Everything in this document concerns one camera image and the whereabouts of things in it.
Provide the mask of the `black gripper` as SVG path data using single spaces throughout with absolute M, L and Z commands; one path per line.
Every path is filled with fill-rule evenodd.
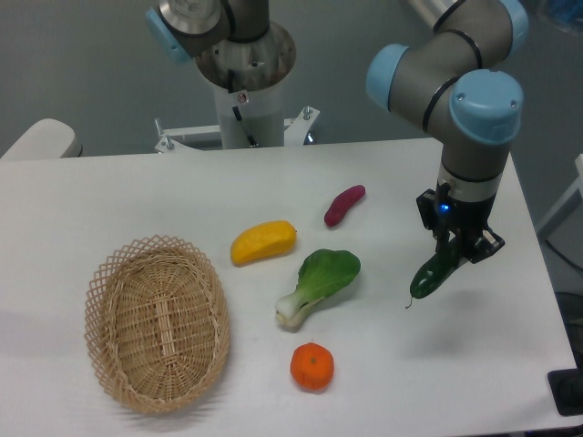
M 443 252 L 455 239 L 458 253 L 456 267 L 476 264 L 490 258 L 506 242 L 488 225 L 496 195 L 481 200 L 454 197 L 450 182 L 438 183 L 436 190 L 428 189 L 416 199 L 421 220 L 435 238 L 435 252 Z

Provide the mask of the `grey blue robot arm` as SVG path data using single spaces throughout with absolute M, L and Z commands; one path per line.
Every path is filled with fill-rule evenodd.
M 527 13 L 518 1 L 415 1 L 413 8 L 433 29 L 432 39 L 418 49 L 380 50 L 365 90 L 442 144 L 436 187 L 417 206 L 437 252 L 454 239 L 461 260 L 478 263 L 504 244 L 488 218 L 524 95 L 496 65 L 523 44 Z M 213 87 L 225 148 L 292 141 L 279 86 L 294 66 L 295 44 L 271 20 L 267 2 L 160 1 L 146 19 L 167 56 L 195 62 Z

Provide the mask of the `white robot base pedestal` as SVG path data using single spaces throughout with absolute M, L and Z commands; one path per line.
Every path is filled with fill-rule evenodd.
M 320 115 L 306 106 L 296 117 L 284 116 L 284 86 L 292 75 L 296 46 L 287 30 L 274 22 L 251 43 L 223 40 L 194 57 L 210 87 L 218 123 L 213 126 L 164 128 L 155 120 L 156 150 L 187 146 L 209 149 L 218 140 L 224 149 L 304 146 L 314 142 L 312 125 Z

